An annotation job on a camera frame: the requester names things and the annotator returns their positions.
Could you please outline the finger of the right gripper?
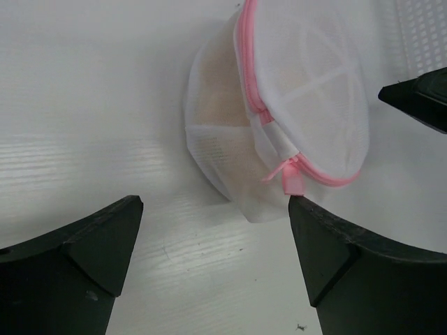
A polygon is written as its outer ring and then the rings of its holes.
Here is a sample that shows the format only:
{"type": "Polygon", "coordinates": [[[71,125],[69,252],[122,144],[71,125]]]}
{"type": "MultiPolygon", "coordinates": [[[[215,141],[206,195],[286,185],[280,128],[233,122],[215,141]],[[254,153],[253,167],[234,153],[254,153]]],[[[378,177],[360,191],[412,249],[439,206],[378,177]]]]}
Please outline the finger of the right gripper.
{"type": "Polygon", "coordinates": [[[383,87],[378,99],[440,133],[446,133],[446,68],[383,87]]]}

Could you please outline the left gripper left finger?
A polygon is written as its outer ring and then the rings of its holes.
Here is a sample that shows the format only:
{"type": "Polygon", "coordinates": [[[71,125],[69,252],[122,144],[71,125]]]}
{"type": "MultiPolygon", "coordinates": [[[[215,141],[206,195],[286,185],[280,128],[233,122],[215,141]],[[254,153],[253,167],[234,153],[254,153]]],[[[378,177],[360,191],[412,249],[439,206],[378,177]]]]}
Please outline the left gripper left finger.
{"type": "Polygon", "coordinates": [[[128,195],[39,237],[1,249],[2,334],[105,334],[143,213],[128,195]]]}

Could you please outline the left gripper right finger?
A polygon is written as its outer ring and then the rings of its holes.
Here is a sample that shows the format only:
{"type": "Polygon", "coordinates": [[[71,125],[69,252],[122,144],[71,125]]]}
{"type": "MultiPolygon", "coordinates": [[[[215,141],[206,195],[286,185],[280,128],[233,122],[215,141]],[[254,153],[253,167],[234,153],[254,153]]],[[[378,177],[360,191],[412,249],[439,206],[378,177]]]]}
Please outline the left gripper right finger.
{"type": "Polygon", "coordinates": [[[324,334],[445,334],[446,255],[383,237],[302,196],[288,212],[324,334]]]}

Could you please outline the white mesh pink-trimmed laundry bag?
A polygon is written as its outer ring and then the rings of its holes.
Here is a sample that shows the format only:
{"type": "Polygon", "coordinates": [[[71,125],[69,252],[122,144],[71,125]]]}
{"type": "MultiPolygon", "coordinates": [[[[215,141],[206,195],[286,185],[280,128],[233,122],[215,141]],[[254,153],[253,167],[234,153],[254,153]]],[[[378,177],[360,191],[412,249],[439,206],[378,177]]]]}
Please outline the white mesh pink-trimmed laundry bag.
{"type": "Polygon", "coordinates": [[[369,104],[353,23],[340,1],[244,1],[199,49],[185,91],[186,144],[210,183],[251,223],[283,218],[292,196],[355,181],[369,149],[369,104]],[[200,63],[234,51],[251,135],[249,175],[200,158],[200,63]]]}

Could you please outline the beige bra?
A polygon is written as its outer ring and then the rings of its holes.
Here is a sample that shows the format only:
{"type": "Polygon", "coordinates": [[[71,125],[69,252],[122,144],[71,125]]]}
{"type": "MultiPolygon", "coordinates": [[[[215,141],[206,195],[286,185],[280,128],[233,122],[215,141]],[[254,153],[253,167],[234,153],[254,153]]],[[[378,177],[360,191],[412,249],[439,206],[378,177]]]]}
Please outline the beige bra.
{"type": "Polygon", "coordinates": [[[200,158],[224,175],[249,175],[251,135],[234,51],[206,54],[200,63],[200,94],[194,121],[200,158]]]}

